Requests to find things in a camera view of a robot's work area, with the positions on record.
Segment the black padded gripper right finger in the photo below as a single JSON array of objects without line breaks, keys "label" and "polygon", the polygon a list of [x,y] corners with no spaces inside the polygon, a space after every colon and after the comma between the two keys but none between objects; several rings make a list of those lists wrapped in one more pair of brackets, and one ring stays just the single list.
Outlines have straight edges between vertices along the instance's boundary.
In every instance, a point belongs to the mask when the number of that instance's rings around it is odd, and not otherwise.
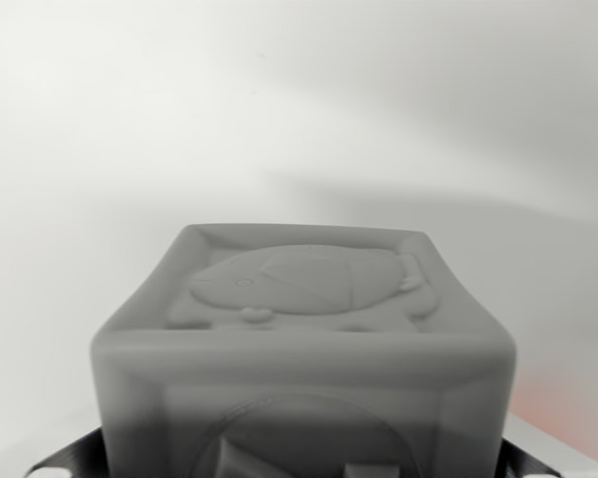
[{"label": "black padded gripper right finger", "polygon": [[598,478],[598,462],[508,413],[499,456],[499,476]]}]

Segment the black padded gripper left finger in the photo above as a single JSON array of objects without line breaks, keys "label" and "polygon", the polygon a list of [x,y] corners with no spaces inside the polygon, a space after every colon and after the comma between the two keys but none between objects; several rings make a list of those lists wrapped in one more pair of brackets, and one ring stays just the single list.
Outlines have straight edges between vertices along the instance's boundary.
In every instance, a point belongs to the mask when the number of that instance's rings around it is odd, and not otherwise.
[{"label": "black padded gripper left finger", "polygon": [[106,452],[96,415],[74,415],[34,434],[25,477],[105,477]]}]

